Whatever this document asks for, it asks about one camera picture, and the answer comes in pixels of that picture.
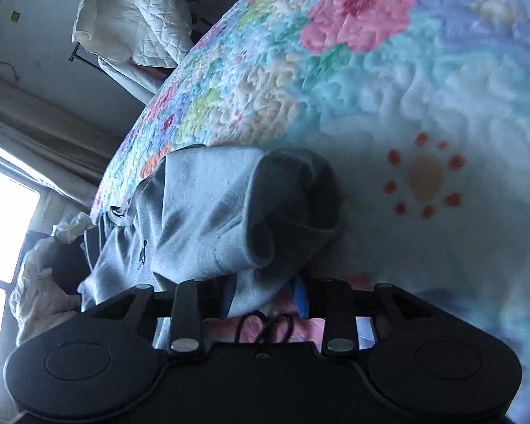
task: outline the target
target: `purple flower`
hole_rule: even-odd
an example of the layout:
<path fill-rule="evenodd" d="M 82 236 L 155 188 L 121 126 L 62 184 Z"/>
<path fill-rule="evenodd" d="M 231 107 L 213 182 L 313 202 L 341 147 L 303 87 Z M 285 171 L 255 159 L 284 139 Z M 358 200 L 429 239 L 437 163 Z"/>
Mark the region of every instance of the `purple flower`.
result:
<path fill-rule="evenodd" d="M 530 69 L 530 0 L 418 0 L 418 9 L 442 21 L 445 44 L 496 47 Z"/>

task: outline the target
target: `white cloth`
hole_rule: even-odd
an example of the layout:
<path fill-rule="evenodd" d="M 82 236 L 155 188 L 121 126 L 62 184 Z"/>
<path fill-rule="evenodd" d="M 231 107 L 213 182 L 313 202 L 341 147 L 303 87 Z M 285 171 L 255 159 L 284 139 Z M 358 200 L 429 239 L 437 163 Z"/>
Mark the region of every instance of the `white cloth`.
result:
<path fill-rule="evenodd" d="M 144 104 L 149 103 L 167 79 L 159 70 L 149 66 L 141 67 L 131 60 L 123 64 L 115 64 L 98 58 L 98 65 L 108 76 Z"/>
<path fill-rule="evenodd" d="M 0 157 L 43 185 L 91 206 L 119 141 L 0 79 Z"/>
<path fill-rule="evenodd" d="M 82 0 L 72 38 L 116 64 L 175 67 L 193 46 L 190 24 L 184 0 Z"/>
<path fill-rule="evenodd" d="M 18 321 L 18 346 L 80 312 L 80 295 L 62 291 L 53 280 L 52 269 L 44 269 L 43 263 L 50 259 L 57 242 L 71 243 L 91 226 L 90 217 L 80 212 L 69 223 L 55 225 L 54 237 L 37 241 L 24 257 L 10 295 L 10 311 Z"/>

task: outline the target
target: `wall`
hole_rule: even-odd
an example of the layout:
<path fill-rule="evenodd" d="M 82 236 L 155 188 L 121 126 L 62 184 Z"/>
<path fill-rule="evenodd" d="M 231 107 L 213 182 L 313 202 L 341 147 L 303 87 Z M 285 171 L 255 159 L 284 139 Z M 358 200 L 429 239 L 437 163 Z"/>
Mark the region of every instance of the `wall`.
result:
<path fill-rule="evenodd" d="M 80 0 L 1 0 L 0 75 L 97 127 L 123 137 L 143 109 L 104 73 L 78 60 L 70 63 L 71 33 Z M 12 11 L 21 13 L 15 24 Z"/>

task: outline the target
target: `colorful bedspread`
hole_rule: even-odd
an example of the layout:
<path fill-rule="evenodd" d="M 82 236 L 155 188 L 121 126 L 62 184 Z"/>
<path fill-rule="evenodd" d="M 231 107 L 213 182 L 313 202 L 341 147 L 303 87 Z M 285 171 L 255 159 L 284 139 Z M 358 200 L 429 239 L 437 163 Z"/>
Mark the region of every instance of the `colorful bedspread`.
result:
<path fill-rule="evenodd" d="M 93 216 L 193 143 L 328 158 L 346 224 L 313 272 L 365 272 L 503 338 L 530 423 L 530 0 L 240 0 L 143 111 Z"/>

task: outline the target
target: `curtain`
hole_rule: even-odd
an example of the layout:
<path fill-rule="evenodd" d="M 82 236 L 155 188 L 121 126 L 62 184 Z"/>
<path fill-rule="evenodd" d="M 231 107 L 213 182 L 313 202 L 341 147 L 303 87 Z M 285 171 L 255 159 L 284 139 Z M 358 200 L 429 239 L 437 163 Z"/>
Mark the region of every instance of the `curtain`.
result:
<path fill-rule="evenodd" d="M 118 139 L 0 79 L 0 157 L 91 206 Z"/>

